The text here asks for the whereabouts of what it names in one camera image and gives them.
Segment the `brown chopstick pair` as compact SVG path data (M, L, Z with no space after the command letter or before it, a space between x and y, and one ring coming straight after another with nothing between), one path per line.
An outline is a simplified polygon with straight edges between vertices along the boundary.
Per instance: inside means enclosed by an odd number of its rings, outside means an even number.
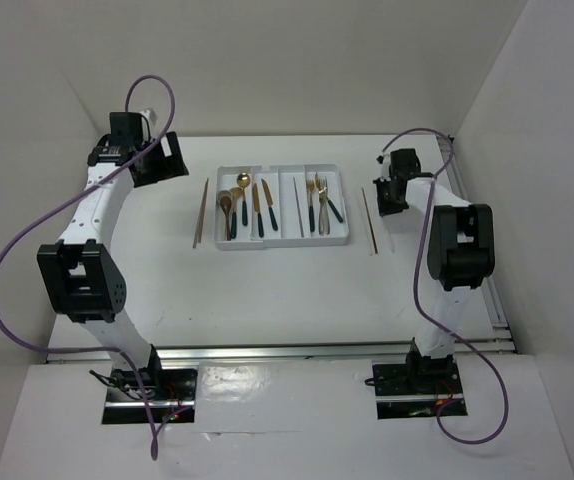
M193 249L196 249L197 246L202 241L203 225L204 225L208 190L209 190L209 179L206 179L205 183L204 183L204 187L203 187L201 204L200 204L200 208L199 208L199 213L198 213L198 218L197 218L196 228L195 228L195 233L194 233L194 239L193 239L193 243L192 243Z

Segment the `gold knife green handle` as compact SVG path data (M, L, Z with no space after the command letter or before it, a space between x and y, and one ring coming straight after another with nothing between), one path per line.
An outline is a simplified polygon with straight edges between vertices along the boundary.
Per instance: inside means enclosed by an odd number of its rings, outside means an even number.
M269 212L269 216L270 216L271 226L272 226L272 229L277 232L279 230L279 227L278 227L278 221L277 221L277 218L276 218L276 215L274 212L274 208L273 208L274 202L273 202L271 190L270 190L270 187L269 187L267 181L264 178L261 179L261 183L262 183L263 191L264 191L266 202L267 202L267 208L268 208L268 212Z
M264 238L265 230L264 230L264 223L263 217L260 207L260 198L259 198L259 191L258 191L258 184L254 182L252 186L252 202L253 208L256 215L256 225L257 225L257 233L259 238Z

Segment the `metal chopstick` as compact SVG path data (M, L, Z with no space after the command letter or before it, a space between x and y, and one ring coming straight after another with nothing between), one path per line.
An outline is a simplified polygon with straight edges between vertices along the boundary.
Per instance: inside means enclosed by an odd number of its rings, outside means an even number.
M293 190L294 190L294 199L295 199L295 203L296 203L296 212L297 212L297 218L298 218L298 226L299 226L299 233L300 233L300 237L304 238L304 226L303 226L303 220L302 220L302 212L301 212L301 207L300 207L300 196L299 196L299 192L298 192L298 187L297 187L297 183L296 183L296 178L293 177L292 178L292 185L293 185Z

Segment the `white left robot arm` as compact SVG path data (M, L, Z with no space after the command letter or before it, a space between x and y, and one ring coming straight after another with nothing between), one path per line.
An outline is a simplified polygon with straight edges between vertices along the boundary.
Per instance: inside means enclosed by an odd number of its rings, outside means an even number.
M132 399L159 400L171 385L156 348L127 314L126 281L110 245L133 189L185 176L188 170L174 133L166 134L159 145L153 143L153 110L113 112L109 119L109 133L87 160L87 184L93 193L78 203L58 241L40 246L37 261L54 311L108 349L113 367L106 383Z

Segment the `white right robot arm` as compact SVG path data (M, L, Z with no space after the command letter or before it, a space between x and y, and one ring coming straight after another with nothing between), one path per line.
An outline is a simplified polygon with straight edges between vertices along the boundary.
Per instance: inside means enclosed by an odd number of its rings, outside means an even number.
M402 230L393 218L415 209L428 223L421 264L436 286L430 316L411 342L405 366L375 375L375 389L385 395L429 394L455 372L456 339L474 292L495 267L493 213L486 204L472 204L424 172L413 148L397 149L378 162L386 173L374 181L378 213L391 233Z

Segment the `gold fork green handle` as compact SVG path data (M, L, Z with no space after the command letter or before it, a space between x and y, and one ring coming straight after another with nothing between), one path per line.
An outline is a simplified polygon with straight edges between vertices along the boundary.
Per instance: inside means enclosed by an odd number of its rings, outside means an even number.
M315 184L316 184L318 191L322 192L323 188L326 186L326 179L323 177L320 177L318 174L315 174ZM327 202L328 202L329 207L331 208L332 213L334 214L335 218L337 219L337 221L339 223L343 223L344 218L342 217L340 211L338 210L336 205L333 203L333 201L331 199L328 199Z
M311 233L315 232L315 213L313 206L313 194L315 190L315 181L308 179L306 181L307 195L308 195L308 217L309 217L309 229Z

